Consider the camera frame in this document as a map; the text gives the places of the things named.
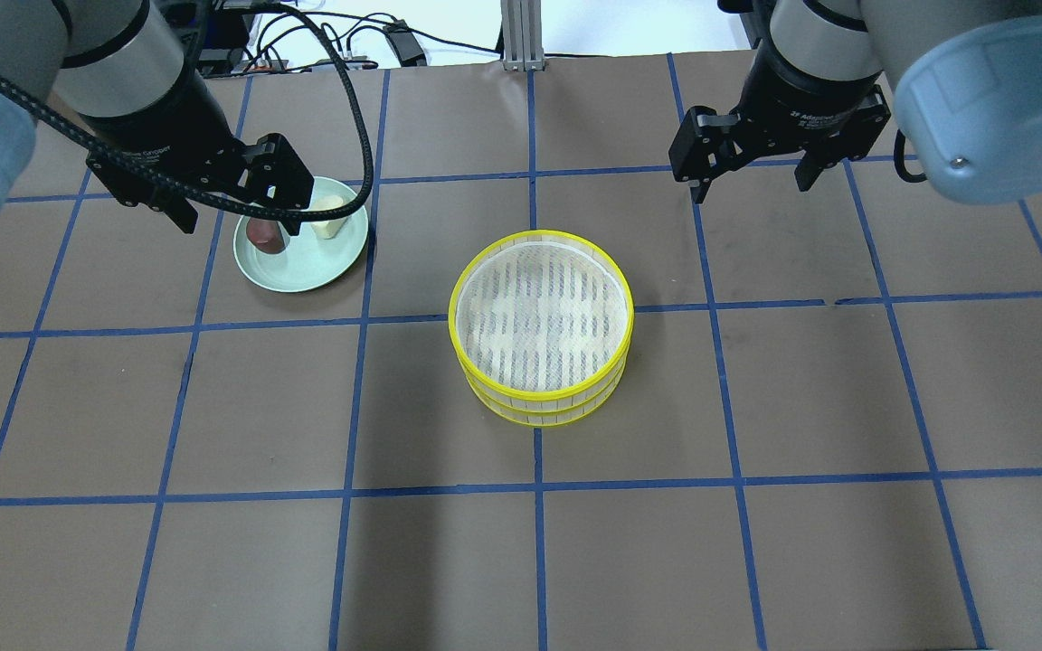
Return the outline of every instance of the yellow and white basket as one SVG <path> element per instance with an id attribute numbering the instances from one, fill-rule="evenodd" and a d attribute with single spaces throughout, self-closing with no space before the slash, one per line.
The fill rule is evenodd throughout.
<path id="1" fill-rule="evenodd" d="M 526 230 L 490 244 L 452 289 L 449 336 L 469 386 L 505 420 L 572 423 L 625 371 L 634 297 L 587 240 Z"/>

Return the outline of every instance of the light green plate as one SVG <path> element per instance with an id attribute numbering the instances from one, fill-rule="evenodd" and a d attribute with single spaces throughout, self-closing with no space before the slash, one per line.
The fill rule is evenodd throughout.
<path id="1" fill-rule="evenodd" d="M 312 201 L 340 195 L 345 201 L 356 196 L 343 182 L 316 177 Z M 352 267 L 368 241 L 368 210 L 361 207 L 348 216 L 340 232 L 331 240 L 313 233 L 312 226 L 302 223 L 300 234 L 289 241 L 284 251 L 265 254 L 248 241 L 248 218 L 241 217 L 235 226 L 235 262 L 252 283 L 272 292 L 307 292 L 330 283 Z"/>

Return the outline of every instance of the yellow rim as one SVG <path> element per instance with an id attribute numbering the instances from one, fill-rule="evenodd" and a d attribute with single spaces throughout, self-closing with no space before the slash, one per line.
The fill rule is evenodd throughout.
<path id="1" fill-rule="evenodd" d="M 562 428 L 562 426 L 568 425 L 570 423 L 576 423 L 577 421 L 582 420 L 582 418 L 585 418 L 587 416 L 590 416 L 592 412 L 599 410 L 600 405 L 605 404 L 605 402 L 607 402 L 609 399 L 611 399 L 611 396 L 614 395 L 614 392 L 617 389 L 617 380 L 620 380 L 620 379 L 621 379 L 621 374 L 617 374 L 617 378 L 614 380 L 613 387 L 605 389 L 605 391 L 607 391 L 609 394 L 604 394 L 604 392 L 602 394 L 599 394 L 599 395 L 604 395 L 604 397 L 602 397 L 602 399 L 598 400 L 597 404 L 595 404 L 592 407 L 588 408 L 587 410 L 582 411 L 580 416 L 574 416 L 573 418 L 570 418 L 570 420 L 568 420 L 568 421 L 562 421 L 561 423 L 535 424 L 535 423 L 529 423 L 528 421 L 519 421 L 519 420 L 517 420 L 517 418 L 513 418 L 512 416 L 508 416 L 508 414 L 501 414 L 499 410 L 497 410 L 497 408 L 494 408 L 493 404 L 490 404 L 489 402 L 487 402 L 485 400 L 485 398 L 481 397 L 480 392 L 476 391 L 475 387 L 474 387 L 474 391 L 472 391 L 472 393 L 474 393 L 474 395 L 476 396 L 476 398 L 490 411 L 492 411 L 493 414 L 496 414 L 496 416 L 499 416 L 499 417 L 503 418 L 504 420 L 508 421 L 510 423 L 517 424 L 517 425 L 522 425 L 522 426 L 525 426 L 526 428 L 546 428 L 546 429 L 548 429 L 548 428 Z M 498 407 L 502 407 L 502 408 L 508 408 L 508 407 L 503 407 L 503 405 L 500 405 L 500 404 L 497 404 L 497 406 Z"/>
<path id="2" fill-rule="evenodd" d="M 617 380 L 621 379 L 621 374 L 623 374 L 624 372 L 625 372 L 625 360 L 622 359 L 619 368 L 617 368 L 617 374 L 614 374 L 613 378 L 609 379 L 609 381 L 605 382 L 604 386 L 602 386 L 599 392 L 596 392 L 595 395 L 590 396 L 590 399 L 581 402 L 580 404 L 574 404 L 571 407 L 550 408 L 550 410 L 547 411 L 535 410 L 535 408 L 513 407 L 512 404 L 504 404 L 500 402 L 500 400 L 495 399 L 495 397 L 485 393 L 483 389 L 480 389 L 474 382 L 472 382 L 472 378 L 469 378 L 467 374 L 465 379 L 469 382 L 469 386 L 472 387 L 472 391 L 476 392 L 476 397 L 479 397 L 481 402 L 489 401 L 492 402 L 493 404 L 499 405 L 500 408 L 507 408 L 507 410 L 510 411 L 524 414 L 525 416 L 560 416 L 562 414 L 568 414 L 570 411 L 573 411 L 574 408 L 580 408 L 582 404 L 587 404 L 591 400 L 596 400 L 597 396 L 603 395 L 607 391 L 612 391 L 612 387 L 616 386 Z"/>
<path id="3" fill-rule="evenodd" d="M 480 262 L 482 262 L 485 258 L 489 255 L 495 254 L 495 252 L 497 252 L 497 248 L 500 248 L 503 244 L 512 243 L 513 240 L 531 237 L 535 235 L 564 237 L 566 240 L 571 240 L 576 244 L 582 244 L 582 246 L 596 252 L 596 254 L 599 254 L 602 259 L 605 260 L 605 264 L 609 264 L 611 271 L 615 273 L 617 280 L 619 280 L 619 283 L 621 284 L 621 293 L 625 294 L 625 312 L 627 315 L 625 333 L 623 334 L 623 337 L 621 337 L 621 343 L 617 346 L 617 351 L 614 353 L 613 358 L 609 359 L 607 362 L 605 362 L 600 370 L 597 370 L 596 374 L 591 375 L 590 378 L 584 379 L 581 382 L 573 384 L 571 387 L 559 389 L 559 391 L 555 392 L 525 392 L 520 391 L 520 389 L 506 387 L 504 384 L 497 382 L 497 380 L 493 380 L 489 375 L 485 374 L 480 368 L 476 368 L 476 366 L 472 364 L 472 359 L 469 358 L 469 355 L 466 354 L 464 349 L 461 347 L 461 341 L 456 333 L 456 301 L 461 296 L 461 290 L 464 289 L 464 284 L 466 284 L 466 281 L 469 279 L 469 276 L 472 275 L 472 272 L 479 267 Z M 610 257 L 606 252 L 600 250 L 600 248 L 597 247 L 597 244 L 593 244 L 590 240 L 576 236 L 572 233 L 564 233 L 562 230 L 524 230 L 521 231 L 521 233 L 514 233 L 513 235 L 501 237 L 493 244 L 489 244 L 489 246 L 485 247 L 479 254 L 476 254 L 475 258 L 472 258 L 472 262 L 470 262 L 468 267 L 464 268 L 464 271 L 461 272 L 461 276 L 455 281 L 455 285 L 452 287 L 452 294 L 449 297 L 448 326 L 449 339 L 452 342 L 452 350 L 455 350 L 455 355 L 457 355 L 457 358 L 461 360 L 461 367 L 464 367 L 464 370 L 466 370 L 468 374 L 474 375 L 479 382 L 488 384 L 488 386 L 492 387 L 493 391 L 496 391 L 504 396 L 508 396 L 513 400 L 528 400 L 535 402 L 562 400 L 566 397 L 578 394 L 578 392 L 581 392 L 582 389 L 594 386 L 597 380 L 604 378 L 605 374 L 613 371 L 614 367 L 616 367 L 617 364 L 625 357 L 625 353 L 629 348 L 629 337 L 634 334 L 634 294 L 629 292 L 629 283 L 626 283 L 624 273 L 621 273 L 620 268 L 617 267 L 614 259 Z"/>

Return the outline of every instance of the black ring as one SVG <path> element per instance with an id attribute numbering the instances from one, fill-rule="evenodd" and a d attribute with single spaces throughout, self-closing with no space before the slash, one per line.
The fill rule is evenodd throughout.
<path id="1" fill-rule="evenodd" d="M 124 45 L 131 43 L 132 37 L 135 37 L 135 34 L 140 33 L 141 29 L 144 29 L 144 25 L 147 24 L 148 12 L 150 12 L 150 0 L 144 0 L 140 3 L 140 10 L 135 11 L 135 17 L 123 28 L 123 31 L 117 33 L 110 41 L 100 45 L 99 48 L 92 48 L 85 52 L 63 58 L 64 69 L 81 69 L 83 66 L 91 66 L 94 62 L 102 61 L 103 58 L 110 57 L 111 54 L 119 52 L 119 50 L 123 49 Z"/>
<path id="2" fill-rule="evenodd" d="M 63 25 L 67 28 L 67 37 L 71 37 L 71 33 L 74 32 L 74 28 L 71 24 L 71 9 L 67 9 L 67 3 L 63 0 L 51 0 L 51 4 L 54 4 L 54 10 L 58 12 L 58 17 L 63 18 Z"/>
<path id="3" fill-rule="evenodd" d="M 838 26 L 845 26 L 845 28 L 853 31 L 866 31 L 867 24 L 861 21 L 859 18 L 848 17 L 846 14 L 839 14 L 838 11 L 826 7 L 825 4 L 820 3 L 819 0 L 802 0 L 807 5 L 808 9 L 814 11 L 816 17 L 822 18 L 822 20 L 832 22 L 832 24 L 837 24 Z"/>

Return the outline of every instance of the metal post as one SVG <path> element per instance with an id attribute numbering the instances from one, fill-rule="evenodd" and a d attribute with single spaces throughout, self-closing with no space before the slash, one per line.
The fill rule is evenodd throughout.
<path id="1" fill-rule="evenodd" d="M 541 46 L 541 0 L 501 0 L 504 70 L 545 70 Z"/>

